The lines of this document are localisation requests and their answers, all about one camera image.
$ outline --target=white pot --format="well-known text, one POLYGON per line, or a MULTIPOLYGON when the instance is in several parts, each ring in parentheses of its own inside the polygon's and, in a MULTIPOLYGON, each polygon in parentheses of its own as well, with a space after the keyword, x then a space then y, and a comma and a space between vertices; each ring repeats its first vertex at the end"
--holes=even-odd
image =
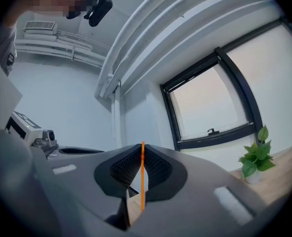
POLYGON ((256 170, 251 176, 246 177, 247 183, 255 184, 261 179, 261 171, 256 170))

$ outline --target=window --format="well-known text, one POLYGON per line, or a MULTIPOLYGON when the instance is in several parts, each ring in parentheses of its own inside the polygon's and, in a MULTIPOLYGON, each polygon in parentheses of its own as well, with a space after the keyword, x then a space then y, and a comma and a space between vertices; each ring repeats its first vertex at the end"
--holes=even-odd
POLYGON ((161 90, 176 150, 226 143, 262 128, 247 81, 219 47, 161 90))

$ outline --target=black window frame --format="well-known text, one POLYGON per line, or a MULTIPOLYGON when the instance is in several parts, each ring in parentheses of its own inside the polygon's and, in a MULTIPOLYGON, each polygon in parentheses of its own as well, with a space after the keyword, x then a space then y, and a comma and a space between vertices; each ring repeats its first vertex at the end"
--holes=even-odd
POLYGON ((175 150, 180 151, 181 149, 191 149, 191 148, 201 148, 223 144, 226 142, 238 140, 244 138, 248 135, 255 134, 255 141, 258 141, 258 132, 263 128, 262 118, 258 104, 255 100, 253 92, 248 85, 247 80, 244 78, 243 74, 237 67, 237 65, 230 59, 227 52, 233 50, 234 48, 248 42, 249 40, 279 26, 280 24, 286 24, 285 18, 279 18, 273 22, 265 24, 242 37, 230 42, 229 44, 221 47, 217 47, 214 52, 199 62, 195 63, 188 69, 182 71, 169 81, 160 85, 160 89, 163 95, 165 107, 167 110, 167 115, 171 127, 172 138, 175 150), (244 107, 247 124, 235 127, 231 130, 215 133, 209 136, 182 140, 180 129, 177 122, 177 117, 175 110, 173 108, 170 93, 181 87, 188 81, 204 73, 208 69, 212 68, 216 64, 220 64, 223 70, 228 75, 233 86, 235 87, 237 94, 241 100, 244 107))

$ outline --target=potted plant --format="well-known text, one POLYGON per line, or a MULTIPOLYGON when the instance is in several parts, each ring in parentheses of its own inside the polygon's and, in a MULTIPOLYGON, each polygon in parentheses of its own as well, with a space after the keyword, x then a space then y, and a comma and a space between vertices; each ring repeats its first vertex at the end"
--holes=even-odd
POLYGON ((272 156, 270 156, 271 141, 265 142, 269 136, 269 131, 264 126, 258 133, 259 145, 256 142, 251 147, 244 146, 247 153, 239 158, 243 164, 241 169, 241 177, 246 179, 248 183, 257 183, 261 178, 261 172, 266 171, 275 165, 272 156))

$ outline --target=person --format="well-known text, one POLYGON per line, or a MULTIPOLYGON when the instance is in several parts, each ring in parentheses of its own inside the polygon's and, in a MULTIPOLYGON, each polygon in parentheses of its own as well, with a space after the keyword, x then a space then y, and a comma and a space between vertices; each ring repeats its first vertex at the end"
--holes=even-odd
POLYGON ((27 11, 65 16, 69 11, 85 10, 87 0, 15 0, 0 23, 0 66, 8 76, 17 57, 16 23, 27 11))

